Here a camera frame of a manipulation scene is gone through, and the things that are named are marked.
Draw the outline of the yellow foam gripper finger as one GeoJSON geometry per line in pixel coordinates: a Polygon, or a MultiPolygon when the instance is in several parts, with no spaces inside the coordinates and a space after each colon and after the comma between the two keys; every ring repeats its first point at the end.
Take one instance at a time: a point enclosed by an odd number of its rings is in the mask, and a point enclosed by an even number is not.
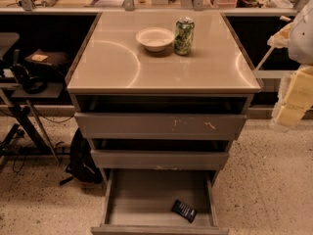
{"type": "Polygon", "coordinates": [[[267,44],[273,48],[287,48],[289,45],[291,26],[292,23],[285,25],[268,39],[267,44]]]}
{"type": "Polygon", "coordinates": [[[281,78],[278,102],[270,126],[278,132],[293,129],[313,106],[313,67],[300,66],[281,78]]]}

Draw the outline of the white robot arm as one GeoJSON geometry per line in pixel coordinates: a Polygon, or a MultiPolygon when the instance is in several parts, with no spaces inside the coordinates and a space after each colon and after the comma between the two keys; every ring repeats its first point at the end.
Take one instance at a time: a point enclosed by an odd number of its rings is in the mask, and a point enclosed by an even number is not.
{"type": "Polygon", "coordinates": [[[313,106],[313,0],[309,0],[291,23],[272,35],[267,44],[287,48],[289,58],[300,64],[281,78],[278,102],[271,128],[287,132],[294,128],[313,106]]]}

